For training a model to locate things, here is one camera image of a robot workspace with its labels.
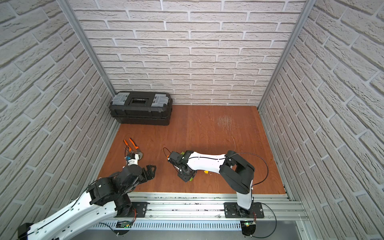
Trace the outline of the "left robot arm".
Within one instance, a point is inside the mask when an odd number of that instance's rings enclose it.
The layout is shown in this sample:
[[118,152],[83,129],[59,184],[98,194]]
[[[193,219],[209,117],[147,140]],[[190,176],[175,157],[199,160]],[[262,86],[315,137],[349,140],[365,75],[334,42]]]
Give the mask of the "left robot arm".
[[38,223],[18,227],[20,240],[70,239],[108,218],[136,217],[137,211],[129,198],[138,185],[155,177],[156,166],[124,167],[109,177],[92,182],[73,202]]

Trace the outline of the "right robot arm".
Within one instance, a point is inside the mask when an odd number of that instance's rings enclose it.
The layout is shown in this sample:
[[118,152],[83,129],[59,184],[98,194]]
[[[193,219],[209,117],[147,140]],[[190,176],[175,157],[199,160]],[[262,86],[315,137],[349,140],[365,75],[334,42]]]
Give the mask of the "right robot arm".
[[168,162],[176,168],[178,177],[184,182],[191,181],[197,171],[221,175],[237,194],[236,215],[247,218],[251,214],[255,168],[238,153],[228,151],[222,155],[205,155],[194,151],[171,152]]

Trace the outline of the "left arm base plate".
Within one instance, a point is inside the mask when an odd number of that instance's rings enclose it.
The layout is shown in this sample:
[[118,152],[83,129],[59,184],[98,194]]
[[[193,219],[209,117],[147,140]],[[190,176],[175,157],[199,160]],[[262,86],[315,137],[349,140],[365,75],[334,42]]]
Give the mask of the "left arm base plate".
[[144,218],[146,216],[148,202],[132,202],[118,209],[116,218]]

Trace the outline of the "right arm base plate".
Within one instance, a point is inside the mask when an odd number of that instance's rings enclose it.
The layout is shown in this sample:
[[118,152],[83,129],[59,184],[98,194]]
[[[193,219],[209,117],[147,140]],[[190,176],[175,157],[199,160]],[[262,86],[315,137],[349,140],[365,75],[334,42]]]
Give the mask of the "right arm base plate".
[[249,210],[239,207],[237,203],[224,203],[224,213],[227,219],[253,219],[254,217],[256,217],[256,219],[263,219],[265,217],[260,202],[253,202]]

